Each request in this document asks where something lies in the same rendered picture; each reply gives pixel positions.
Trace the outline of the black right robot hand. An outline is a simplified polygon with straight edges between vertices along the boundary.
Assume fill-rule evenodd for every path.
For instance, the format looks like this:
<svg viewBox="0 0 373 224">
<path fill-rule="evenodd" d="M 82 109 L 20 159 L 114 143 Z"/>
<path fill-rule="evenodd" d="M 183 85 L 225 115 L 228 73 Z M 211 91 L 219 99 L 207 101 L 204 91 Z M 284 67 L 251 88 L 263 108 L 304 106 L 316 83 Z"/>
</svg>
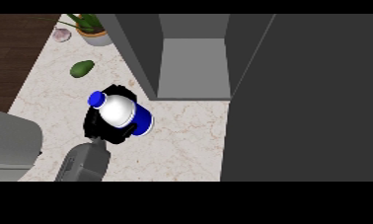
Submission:
<svg viewBox="0 0 373 224">
<path fill-rule="evenodd" d="M 136 94 L 121 85 L 113 84 L 104 90 L 104 93 L 107 95 L 124 96 L 133 102 L 138 101 Z M 83 122 L 85 136 L 87 138 L 99 137 L 102 140 L 107 140 L 113 144 L 121 144 L 126 141 L 126 139 L 132 136 L 136 129 L 138 124 L 135 122 L 132 122 L 123 128 L 115 128 L 102 119 L 99 110 L 96 110 L 95 108 L 89 108 Z"/>
</svg>

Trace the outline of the white bottle with blue cap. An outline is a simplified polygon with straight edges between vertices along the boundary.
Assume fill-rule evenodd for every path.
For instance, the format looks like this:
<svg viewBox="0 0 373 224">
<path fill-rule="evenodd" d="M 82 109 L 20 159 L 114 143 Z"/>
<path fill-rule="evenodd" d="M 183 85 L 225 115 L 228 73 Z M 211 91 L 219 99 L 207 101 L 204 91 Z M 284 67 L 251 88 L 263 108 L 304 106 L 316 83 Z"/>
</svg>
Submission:
<svg viewBox="0 0 373 224">
<path fill-rule="evenodd" d="M 118 129 L 136 124 L 135 136 L 145 136 L 154 127 L 154 116 L 130 98 L 121 95 L 107 95 L 95 91 L 87 99 L 89 105 L 99 111 L 105 122 Z"/>
</svg>

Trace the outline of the grey open cabinet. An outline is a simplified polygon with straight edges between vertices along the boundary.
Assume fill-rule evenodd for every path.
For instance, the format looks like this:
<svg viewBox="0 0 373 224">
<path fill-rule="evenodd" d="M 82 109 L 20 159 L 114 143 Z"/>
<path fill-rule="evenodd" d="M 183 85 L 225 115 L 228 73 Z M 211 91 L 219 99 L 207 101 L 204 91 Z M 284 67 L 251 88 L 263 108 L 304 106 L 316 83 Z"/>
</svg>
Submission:
<svg viewBox="0 0 373 224">
<path fill-rule="evenodd" d="M 152 101 L 229 101 L 273 14 L 101 14 Z"/>
</svg>

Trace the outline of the dark grey cabinet door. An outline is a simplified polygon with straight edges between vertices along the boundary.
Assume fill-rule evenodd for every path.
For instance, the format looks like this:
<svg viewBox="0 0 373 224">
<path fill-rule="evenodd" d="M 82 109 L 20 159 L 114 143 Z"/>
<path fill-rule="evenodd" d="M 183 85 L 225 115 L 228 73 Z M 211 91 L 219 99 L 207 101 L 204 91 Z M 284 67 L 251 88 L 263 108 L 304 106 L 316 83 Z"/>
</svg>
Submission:
<svg viewBox="0 0 373 224">
<path fill-rule="evenodd" d="M 226 181 L 373 181 L 373 15 L 275 18 L 229 106 Z"/>
</svg>

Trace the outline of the green avocado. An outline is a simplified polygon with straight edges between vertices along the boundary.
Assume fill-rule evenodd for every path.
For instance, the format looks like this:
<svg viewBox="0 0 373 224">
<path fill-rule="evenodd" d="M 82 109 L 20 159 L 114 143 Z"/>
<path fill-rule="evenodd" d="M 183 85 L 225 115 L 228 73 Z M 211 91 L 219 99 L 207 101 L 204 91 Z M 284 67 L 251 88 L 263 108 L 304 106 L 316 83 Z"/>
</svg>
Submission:
<svg viewBox="0 0 373 224">
<path fill-rule="evenodd" d="M 95 62 L 92 60 L 77 62 L 70 69 L 70 75 L 74 78 L 83 77 L 92 70 L 93 66 Z"/>
</svg>

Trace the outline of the potted green plant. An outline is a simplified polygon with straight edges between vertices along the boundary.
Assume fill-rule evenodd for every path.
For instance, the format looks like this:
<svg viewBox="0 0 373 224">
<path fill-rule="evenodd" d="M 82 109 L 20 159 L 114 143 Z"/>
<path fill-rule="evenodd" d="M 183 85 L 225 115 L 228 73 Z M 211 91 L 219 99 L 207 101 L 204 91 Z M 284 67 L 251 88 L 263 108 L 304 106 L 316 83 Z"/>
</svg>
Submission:
<svg viewBox="0 0 373 224">
<path fill-rule="evenodd" d="M 64 24 L 76 29 L 90 45 L 107 46 L 113 43 L 108 31 L 95 14 L 68 14 L 67 16 L 71 19 L 71 23 L 64 22 Z"/>
</svg>

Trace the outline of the pale garlic bulb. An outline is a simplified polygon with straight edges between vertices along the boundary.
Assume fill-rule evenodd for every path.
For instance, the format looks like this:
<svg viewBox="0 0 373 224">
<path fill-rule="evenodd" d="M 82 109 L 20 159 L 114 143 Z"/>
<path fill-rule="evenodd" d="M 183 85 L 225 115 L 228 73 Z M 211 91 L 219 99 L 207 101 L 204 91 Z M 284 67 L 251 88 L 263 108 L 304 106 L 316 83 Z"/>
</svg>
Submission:
<svg viewBox="0 0 373 224">
<path fill-rule="evenodd" d="M 71 31 L 68 29 L 55 28 L 54 39 L 57 42 L 65 42 L 71 38 Z"/>
</svg>

